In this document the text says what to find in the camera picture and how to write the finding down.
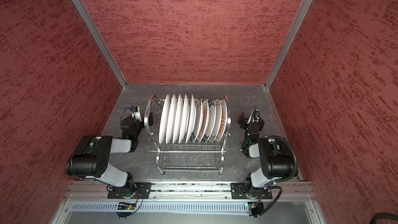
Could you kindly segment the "chrome wire dish rack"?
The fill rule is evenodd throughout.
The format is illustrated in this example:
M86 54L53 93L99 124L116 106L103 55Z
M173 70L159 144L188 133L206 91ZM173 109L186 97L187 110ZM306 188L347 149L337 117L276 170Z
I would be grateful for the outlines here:
M173 141L166 144L159 143L159 129L161 122L162 109L165 98L151 96L148 101L145 115L144 127L149 135L148 150L155 152L156 165L161 174L166 171L199 171L223 173L224 155L227 152L227 139L231 125L229 99L224 96L227 104L227 126L219 142L192 142L186 144L173 144Z

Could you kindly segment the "white plate green red rim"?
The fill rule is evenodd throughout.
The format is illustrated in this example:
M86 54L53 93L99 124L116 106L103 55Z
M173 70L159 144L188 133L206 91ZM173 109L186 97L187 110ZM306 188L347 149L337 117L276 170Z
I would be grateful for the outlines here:
M214 126L212 129L212 133L209 137L209 142L214 142L216 139L216 136L218 134L219 128L220 128L220 123L221 123L221 104L219 99L215 99L215 121L214 121Z

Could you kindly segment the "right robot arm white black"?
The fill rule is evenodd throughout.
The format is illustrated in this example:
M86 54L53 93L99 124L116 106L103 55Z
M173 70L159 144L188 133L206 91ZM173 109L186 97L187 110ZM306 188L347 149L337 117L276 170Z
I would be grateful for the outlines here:
M298 161L291 144L277 135L260 137L260 131L265 125L260 111L254 108L249 118L241 115L238 124L245 131L241 153L247 158L260 159L260 168L249 173L246 178L247 195L254 197L272 185L289 181L297 176Z

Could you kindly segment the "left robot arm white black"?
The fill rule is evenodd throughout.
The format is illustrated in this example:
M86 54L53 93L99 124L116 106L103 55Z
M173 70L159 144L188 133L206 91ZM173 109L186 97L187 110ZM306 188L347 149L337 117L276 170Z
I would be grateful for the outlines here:
M139 114L121 120L121 138L89 135L81 138L65 167L68 176L95 179L108 186L111 192L129 199L137 196L131 173L121 171L110 164L112 153L132 153L139 144L138 137L144 128Z

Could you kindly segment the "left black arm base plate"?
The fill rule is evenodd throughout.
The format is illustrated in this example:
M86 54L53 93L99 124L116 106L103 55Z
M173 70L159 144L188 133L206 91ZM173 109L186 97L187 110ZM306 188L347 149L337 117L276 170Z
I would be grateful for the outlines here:
M152 183L150 182L138 182L133 183L132 187L114 187L107 186L108 199L122 199L122 200L134 200L134 199L148 199Z

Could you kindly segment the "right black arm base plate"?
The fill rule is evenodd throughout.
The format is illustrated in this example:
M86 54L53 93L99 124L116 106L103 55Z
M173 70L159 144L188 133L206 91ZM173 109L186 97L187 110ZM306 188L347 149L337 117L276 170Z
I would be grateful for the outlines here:
M260 198L270 200L273 198L272 192L269 189L255 188L246 183L231 183L232 199L252 199L259 200Z

